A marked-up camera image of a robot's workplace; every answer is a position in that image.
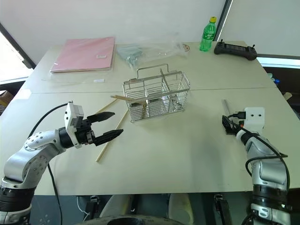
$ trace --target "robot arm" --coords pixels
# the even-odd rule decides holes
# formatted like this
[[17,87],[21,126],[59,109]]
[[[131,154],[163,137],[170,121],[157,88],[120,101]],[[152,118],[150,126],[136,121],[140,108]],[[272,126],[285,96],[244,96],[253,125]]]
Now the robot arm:
[[250,173],[253,183],[252,224],[263,225],[273,222],[290,225],[287,206],[288,170],[278,158],[280,152],[266,138],[260,136],[264,126],[264,108],[246,108],[245,113],[240,112],[239,115],[235,115],[239,119],[245,119],[243,127],[252,133],[247,133],[242,129],[235,131],[237,139],[245,145],[248,162],[252,167]]
[[4,165],[5,177],[0,185],[0,224],[28,224],[35,188],[50,160],[67,148],[80,148],[82,144],[92,143],[98,146],[119,136],[122,129],[106,132],[99,137],[95,137],[91,130],[92,123],[113,115],[113,112],[102,112],[83,120],[82,107],[68,103],[65,127],[29,137]]

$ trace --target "plastic bottle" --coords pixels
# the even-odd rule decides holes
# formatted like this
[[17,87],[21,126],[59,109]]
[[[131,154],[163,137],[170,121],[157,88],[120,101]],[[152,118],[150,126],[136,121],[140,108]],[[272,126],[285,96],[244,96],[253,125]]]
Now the plastic bottle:
[[209,24],[203,30],[202,41],[200,43],[200,51],[207,52],[211,48],[212,40],[216,34],[215,22],[217,21],[216,17],[211,17]]

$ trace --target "white table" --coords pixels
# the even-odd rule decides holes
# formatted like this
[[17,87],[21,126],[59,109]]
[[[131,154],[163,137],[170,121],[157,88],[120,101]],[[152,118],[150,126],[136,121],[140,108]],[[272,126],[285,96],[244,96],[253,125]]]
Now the white table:
[[[49,93],[21,99],[19,93],[1,116],[0,175],[5,161],[20,149],[45,112],[73,100],[83,106],[86,116],[91,115],[111,101],[110,95]],[[60,195],[252,190],[251,178],[244,167],[244,146],[234,136],[226,135],[221,123],[223,98],[228,100],[232,112],[246,106],[265,107],[263,135],[289,155],[285,161],[291,174],[291,188],[299,188],[300,122],[278,89],[258,88],[193,90],[188,95],[185,112],[135,124],[128,116],[122,125],[124,132],[110,144],[99,163],[95,159],[103,146],[94,145],[68,149],[51,161]],[[125,102],[117,101],[108,110],[116,115],[92,126],[98,135],[115,128],[126,110]],[[37,131],[64,126],[63,116],[63,108],[56,110]],[[36,194],[54,194],[48,171]]]
[[[245,45],[245,42],[231,42]],[[248,61],[245,58],[213,53],[216,42],[208,52],[199,51],[199,43],[188,43],[190,52],[186,58],[173,56],[163,60],[144,63],[141,67],[168,63],[170,70],[176,69],[186,73],[191,82],[191,90],[238,89],[238,88],[273,88],[271,79],[257,60]],[[124,81],[135,78],[136,72],[115,54],[111,71],[77,72],[51,74],[49,71],[61,51],[61,46],[50,49],[35,68],[32,75],[22,87],[32,93],[62,93],[62,92],[116,92],[122,91]],[[150,74],[157,75],[159,70]],[[104,79],[104,83],[94,80]]]

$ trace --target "wire basket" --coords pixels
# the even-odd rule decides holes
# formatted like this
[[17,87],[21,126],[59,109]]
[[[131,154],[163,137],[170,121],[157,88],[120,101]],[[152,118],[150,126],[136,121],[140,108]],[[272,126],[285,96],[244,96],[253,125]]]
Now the wire basket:
[[[139,78],[141,70],[160,67],[160,74]],[[190,89],[190,82],[181,71],[169,71],[168,64],[137,69],[137,78],[123,83],[124,96],[131,122],[176,113],[184,110],[184,104]]]

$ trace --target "black remote controller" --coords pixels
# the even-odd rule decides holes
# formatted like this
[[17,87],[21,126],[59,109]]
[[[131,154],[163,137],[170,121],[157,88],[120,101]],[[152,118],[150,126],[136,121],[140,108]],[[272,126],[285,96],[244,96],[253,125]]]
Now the black remote controller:
[[254,48],[255,45],[252,47],[243,47],[239,45],[230,45],[230,44],[225,44],[223,39],[217,43],[214,53],[219,55],[222,53],[227,53],[231,55],[238,55],[238,56],[243,56],[248,60],[255,60],[257,57],[257,52]]

